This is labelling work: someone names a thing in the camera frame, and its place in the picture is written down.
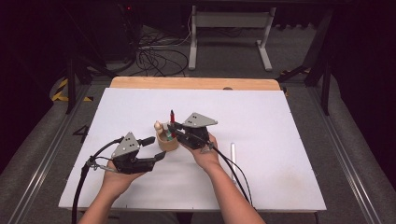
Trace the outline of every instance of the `wooden edge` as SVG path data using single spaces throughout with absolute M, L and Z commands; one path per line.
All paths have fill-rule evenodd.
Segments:
M 274 79 L 212 77 L 115 77 L 110 88 L 280 91 Z

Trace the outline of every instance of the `white stick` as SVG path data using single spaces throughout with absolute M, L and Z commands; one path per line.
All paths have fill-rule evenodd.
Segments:
M 236 157 L 235 157 L 235 143 L 231 143 L 231 161 L 233 163 L 236 163 Z M 233 171 L 236 173 L 236 167 L 235 164 L 232 164 L 233 167 Z M 233 173 L 231 173 L 231 180 L 236 183 L 236 179 L 235 176 L 233 175 Z

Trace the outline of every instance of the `white board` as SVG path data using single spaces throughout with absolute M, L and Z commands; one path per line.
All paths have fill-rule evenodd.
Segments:
M 89 134 L 59 202 L 71 208 L 84 162 L 99 148 L 133 132 L 136 139 L 155 136 L 154 122 L 183 122 L 192 112 L 215 119 L 208 126 L 219 150 L 244 171 L 254 206 L 259 211 L 312 212 L 326 210 L 318 182 L 307 158 L 283 91 L 208 91 L 106 89 Z M 116 145 L 101 156 L 110 157 Z M 161 152 L 157 142 L 142 147 L 137 158 Z M 223 168 L 230 174 L 228 166 Z M 78 208 L 90 206 L 103 180 L 103 170 L 91 169 Z M 237 172 L 244 188 L 246 184 Z M 155 164 L 154 170 L 132 184 L 113 209 L 210 211 L 219 210 L 211 183 L 190 152 L 180 146 Z

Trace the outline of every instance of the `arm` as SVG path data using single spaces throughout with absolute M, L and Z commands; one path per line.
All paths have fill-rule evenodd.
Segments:
M 211 134 L 209 136 L 210 141 L 217 146 L 216 138 Z M 209 175 L 225 223 L 265 223 L 225 173 L 215 150 L 207 153 L 201 153 L 198 149 L 188 148 L 188 150 L 192 153 L 197 164 Z
M 115 169 L 112 161 L 109 161 L 107 166 Z M 79 223 L 106 223 L 111 205 L 143 174 L 125 175 L 105 171 L 102 187 Z

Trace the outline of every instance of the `pen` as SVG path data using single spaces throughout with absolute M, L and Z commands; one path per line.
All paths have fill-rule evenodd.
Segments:
M 173 126 L 175 124 L 175 113 L 173 112 L 173 110 L 171 110 L 171 125 Z
M 233 162 L 233 171 L 235 172 L 235 163 L 236 163 L 236 157 L 235 157 L 235 143 L 231 143 L 231 161 Z M 235 176 L 231 174 L 231 180 L 236 183 Z

